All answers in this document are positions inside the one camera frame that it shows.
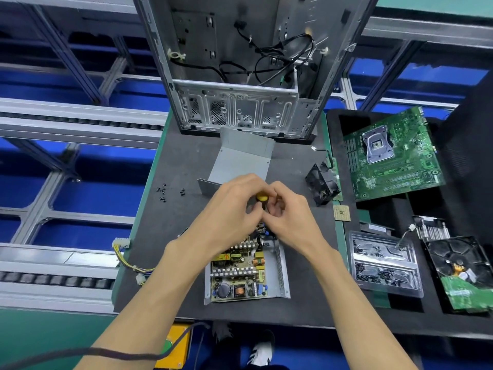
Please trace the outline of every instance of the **power supply circuit board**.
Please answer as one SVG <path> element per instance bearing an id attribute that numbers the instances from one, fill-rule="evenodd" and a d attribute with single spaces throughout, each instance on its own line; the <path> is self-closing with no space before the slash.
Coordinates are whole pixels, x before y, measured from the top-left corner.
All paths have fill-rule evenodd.
<path id="1" fill-rule="evenodd" d="M 344 136 L 356 201 L 445 183 L 418 106 Z"/>
<path id="2" fill-rule="evenodd" d="M 274 249 L 274 234 L 264 224 L 242 242 L 211 261 L 211 302 L 266 298 L 269 285 L 266 267 L 277 267 L 268 257 Z"/>

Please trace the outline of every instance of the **shoe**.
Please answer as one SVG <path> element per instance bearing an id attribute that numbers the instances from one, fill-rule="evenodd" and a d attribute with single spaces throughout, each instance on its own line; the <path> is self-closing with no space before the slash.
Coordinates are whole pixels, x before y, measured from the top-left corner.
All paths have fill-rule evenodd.
<path id="1" fill-rule="evenodd" d="M 258 342 L 250 354 L 250 359 L 247 364 L 256 366 L 268 366 L 274 355 L 274 334 L 270 330 L 264 330 L 260 334 L 260 342 Z"/>
<path id="2" fill-rule="evenodd" d="M 225 321 L 213 321 L 213 336 L 216 338 L 216 342 L 220 342 L 227 337 L 233 337 L 233 332 L 229 326 L 229 322 Z"/>

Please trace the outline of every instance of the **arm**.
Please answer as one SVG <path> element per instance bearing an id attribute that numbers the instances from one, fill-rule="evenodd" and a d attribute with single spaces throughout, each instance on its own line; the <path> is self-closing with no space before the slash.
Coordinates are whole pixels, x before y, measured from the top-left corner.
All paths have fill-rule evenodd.
<path id="1" fill-rule="evenodd" d="M 324 240 L 306 198 L 281 182 L 271 186 L 277 198 L 269 199 L 269 213 L 264 213 L 264 222 L 280 240 L 312 264 L 327 297 L 350 368 L 416 369 L 349 274 L 339 252 Z"/>
<path id="2" fill-rule="evenodd" d="M 250 214 L 245 209 L 249 198 L 260 191 L 276 194 L 254 174 L 223 184 L 188 230 L 168 243 L 152 275 L 93 347 L 126 353 L 160 353 L 176 312 L 197 275 L 216 255 L 255 230 L 262 218 L 262 205 L 257 203 Z M 154 364 L 85 356 L 75 370 L 145 370 L 154 368 Z"/>

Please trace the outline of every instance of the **left hand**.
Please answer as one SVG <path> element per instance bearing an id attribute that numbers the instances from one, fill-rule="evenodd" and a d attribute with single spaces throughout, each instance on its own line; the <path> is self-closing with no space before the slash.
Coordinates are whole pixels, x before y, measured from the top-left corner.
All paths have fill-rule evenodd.
<path id="1" fill-rule="evenodd" d="M 223 184 L 175 242 L 179 243 L 182 252 L 190 251 L 189 255 L 201 263 L 200 267 L 205 267 L 216 255 L 241 242 L 255 230 L 262 220 L 262 203 L 257 202 L 249 214 L 246 208 L 248 200 L 261 191 L 269 196 L 277 195 L 255 174 L 241 175 Z"/>

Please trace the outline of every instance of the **green circuit board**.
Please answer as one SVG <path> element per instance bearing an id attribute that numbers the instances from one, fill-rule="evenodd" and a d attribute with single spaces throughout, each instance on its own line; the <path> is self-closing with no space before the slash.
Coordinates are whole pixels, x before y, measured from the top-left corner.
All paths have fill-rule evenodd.
<path id="1" fill-rule="evenodd" d="M 344 136 L 356 201 L 445 183 L 418 106 Z"/>

